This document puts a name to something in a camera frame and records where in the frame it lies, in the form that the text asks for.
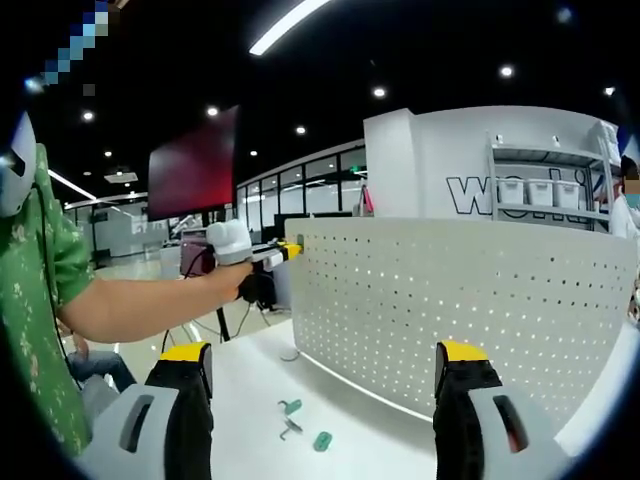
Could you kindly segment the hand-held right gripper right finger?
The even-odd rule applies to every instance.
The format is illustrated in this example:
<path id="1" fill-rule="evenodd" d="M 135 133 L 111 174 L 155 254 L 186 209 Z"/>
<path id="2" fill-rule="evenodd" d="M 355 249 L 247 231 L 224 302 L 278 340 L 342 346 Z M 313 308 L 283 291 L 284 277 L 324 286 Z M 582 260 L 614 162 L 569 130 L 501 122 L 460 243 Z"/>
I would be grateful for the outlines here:
<path id="1" fill-rule="evenodd" d="M 545 411 L 504 385 L 481 348 L 437 343 L 434 400 L 438 479 L 560 479 L 567 469 Z"/>

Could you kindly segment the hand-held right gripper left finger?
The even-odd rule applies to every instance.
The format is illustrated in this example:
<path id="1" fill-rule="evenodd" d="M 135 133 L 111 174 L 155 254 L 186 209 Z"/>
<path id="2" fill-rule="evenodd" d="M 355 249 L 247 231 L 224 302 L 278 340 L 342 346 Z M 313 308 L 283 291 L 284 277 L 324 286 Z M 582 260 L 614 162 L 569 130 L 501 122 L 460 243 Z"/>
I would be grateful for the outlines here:
<path id="1" fill-rule="evenodd" d="M 91 424 L 91 440 L 79 456 L 86 478 L 212 477 L 210 343 L 170 348 L 144 383 L 122 393 L 93 376 L 82 397 Z"/>

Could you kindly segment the person's left hand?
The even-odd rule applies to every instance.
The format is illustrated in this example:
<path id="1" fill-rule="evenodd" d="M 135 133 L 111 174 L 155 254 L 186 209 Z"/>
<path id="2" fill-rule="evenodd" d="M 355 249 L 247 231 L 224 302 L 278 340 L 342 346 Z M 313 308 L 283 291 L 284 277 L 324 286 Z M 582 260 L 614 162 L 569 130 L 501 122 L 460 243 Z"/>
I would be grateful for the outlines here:
<path id="1" fill-rule="evenodd" d="M 212 272 L 212 278 L 219 296 L 219 303 L 225 305 L 235 301 L 239 295 L 241 284 L 252 272 L 253 265 L 249 262 L 216 268 Z"/>

